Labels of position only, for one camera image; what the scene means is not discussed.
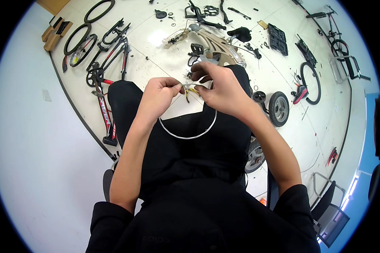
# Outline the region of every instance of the white floor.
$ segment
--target white floor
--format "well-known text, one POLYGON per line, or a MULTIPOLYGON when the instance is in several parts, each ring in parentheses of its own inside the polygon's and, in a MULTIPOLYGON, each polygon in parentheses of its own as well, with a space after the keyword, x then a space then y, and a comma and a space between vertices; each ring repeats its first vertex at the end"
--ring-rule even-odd
MULTIPOLYGON (((73 26, 66 36, 61 39, 56 48, 53 50, 53 59, 56 68, 60 74, 63 84, 75 104, 77 110, 85 119, 96 136, 102 140, 106 134, 106 129, 97 98, 91 94, 92 88, 85 83, 86 67, 96 54, 97 46, 90 52, 85 61, 76 68, 68 66, 66 73, 62 73, 62 59, 64 57, 63 48, 67 38, 81 24, 87 11, 99 0, 71 0, 56 16, 63 17, 65 20, 73 22, 73 26)), ((193 3, 203 9, 205 5, 218 7, 219 0, 193 0, 193 3)), ((96 8, 90 17, 96 17, 102 13, 109 3, 102 4, 96 8)), ((115 6, 103 18, 92 23, 91 34, 96 33, 101 39, 104 33, 109 30, 118 20, 124 18, 125 25, 131 22, 127 38, 129 39, 132 51, 128 57, 126 80, 133 81, 142 90, 145 88, 148 80, 152 77, 171 76, 182 83, 189 82, 185 77, 190 67, 187 66, 191 51, 191 43, 205 44, 202 38, 194 33, 189 37, 172 46, 170 49, 164 49, 162 39, 185 28, 186 19, 184 18, 184 8, 188 6, 187 0, 155 0, 150 5, 148 0, 116 0, 115 6), (156 19, 154 9, 173 12, 175 21, 165 18, 162 22, 156 19)), ((241 26, 249 28, 252 32, 252 47, 259 48, 262 58, 257 60, 253 55, 241 51, 247 62, 246 71, 251 80, 252 88, 258 86, 260 91, 267 95, 267 106, 270 96, 277 91, 282 91, 289 98, 290 115, 287 123, 278 129, 279 133, 287 141, 289 146, 299 162, 303 184, 307 186, 312 204, 316 196, 314 194, 312 174, 318 171, 324 175, 330 175, 333 165, 326 166, 326 161, 334 147, 340 151, 349 116, 350 88, 349 84, 336 84, 332 74, 329 59, 333 56, 329 44, 325 37, 319 36, 316 24, 305 18, 306 13, 290 0, 271 0, 256 3, 251 0, 243 1, 225 1, 224 8, 228 18, 233 20, 227 25, 227 31, 239 28, 241 26), (252 19, 248 20, 241 15, 227 10, 227 7, 233 7, 240 12, 245 13, 252 19), (273 49, 267 49, 263 46, 268 43, 268 33, 260 25, 259 20, 271 23, 286 34, 289 55, 283 56, 280 52, 273 49), (319 104, 313 106, 305 100, 293 105, 293 96, 291 91, 296 90, 294 84, 293 72, 299 73, 300 65, 304 57, 294 45, 298 41, 296 34, 308 45, 313 52, 318 63, 316 71, 320 73, 320 82, 322 96, 319 104)), ((220 13, 216 17, 207 17, 210 22, 223 22, 223 15, 220 13)), ((226 31, 216 28, 203 26, 219 37, 228 37, 226 31)), ((84 30, 78 33, 70 46, 74 46, 79 38, 82 37, 84 30)), ((234 45, 243 48, 243 43, 235 42, 234 45)), ((100 63, 106 57, 103 53, 97 59, 100 63)), ((105 77, 110 80, 121 79, 122 55, 118 57, 111 67, 106 71, 105 77)), ((317 96, 316 84, 309 86, 309 97, 314 100, 317 96)), ((188 113, 199 112, 203 108, 203 100, 197 96, 189 97, 190 103, 186 102, 184 96, 178 95, 172 101, 172 106, 163 115, 163 119, 168 119, 188 113)), ((106 145, 111 153, 120 151, 119 147, 106 145)), ((247 191, 258 200, 266 198, 267 190, 267 164, 257 171, 248 174, 247 191)), ((318 178, 317 190, 320 191, 325 184, 325 180, 318 178)))

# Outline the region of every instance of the gray wheel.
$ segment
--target gray wheel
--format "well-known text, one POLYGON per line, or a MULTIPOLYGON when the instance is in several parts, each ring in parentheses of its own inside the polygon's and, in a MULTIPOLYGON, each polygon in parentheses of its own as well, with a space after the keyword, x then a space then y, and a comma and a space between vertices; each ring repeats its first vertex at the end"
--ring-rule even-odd
POLYGON ((245 173, 251 173, 259 169, 265 160, 265 155, 263 154, 261 145, 255 139, 249 145, 248 161, 245 165, 245 173))
POLYGON ((270 121, 276 127, 283 126, 289 118, 289 102, 283 92, 275 92, 269 102, 270 121))

